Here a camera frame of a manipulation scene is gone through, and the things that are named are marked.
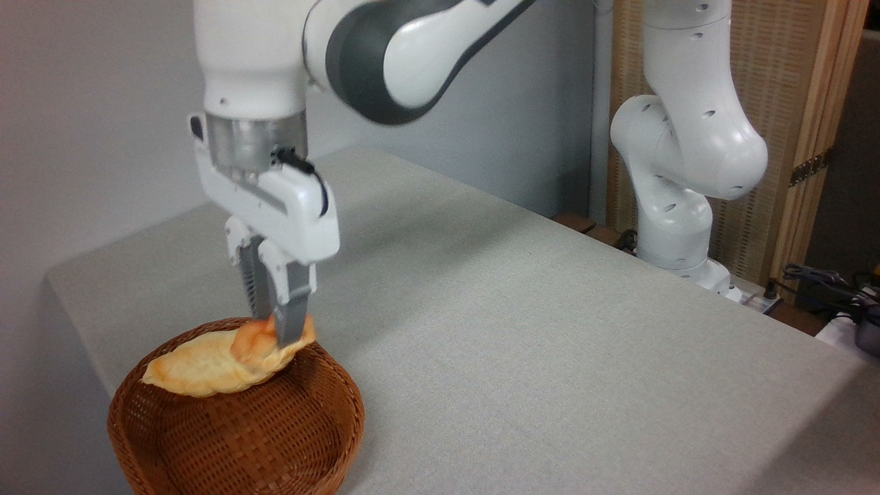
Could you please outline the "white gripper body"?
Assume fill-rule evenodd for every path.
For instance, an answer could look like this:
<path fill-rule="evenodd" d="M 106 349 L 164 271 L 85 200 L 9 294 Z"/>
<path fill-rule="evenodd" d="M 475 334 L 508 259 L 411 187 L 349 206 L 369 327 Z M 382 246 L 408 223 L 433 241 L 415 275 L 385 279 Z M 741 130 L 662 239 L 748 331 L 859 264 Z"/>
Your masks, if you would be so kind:
<path fill-rule="evenodd" d="M 311 265 L 340 249 L 336 203 L 308 160 L 306 115 L 233 119 L 192 113 L 202 188 L 213 203 Z"/>

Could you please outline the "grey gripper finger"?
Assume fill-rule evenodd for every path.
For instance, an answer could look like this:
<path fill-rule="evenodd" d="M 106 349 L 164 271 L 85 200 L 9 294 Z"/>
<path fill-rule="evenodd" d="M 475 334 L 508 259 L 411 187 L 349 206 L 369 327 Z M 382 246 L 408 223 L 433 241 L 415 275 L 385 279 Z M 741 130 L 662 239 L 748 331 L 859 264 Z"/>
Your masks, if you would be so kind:
<path fill-rule="evenodd" d="M 252 317 L 267 320 L 273 314 L 273 303 L 270 280 L 259 252 L 265 237 L 234 216 L 227 219 L 224 235 L 230 262 L 239 269 Z"/>
<path fill-rule="evenodd" d="M 301 338 L 309 298 L 316 292 L 316 267 L 299 263 L 270 239 L 261 242 L 258 257 L 267 274 L 278 346 L 284 348 Z"/>

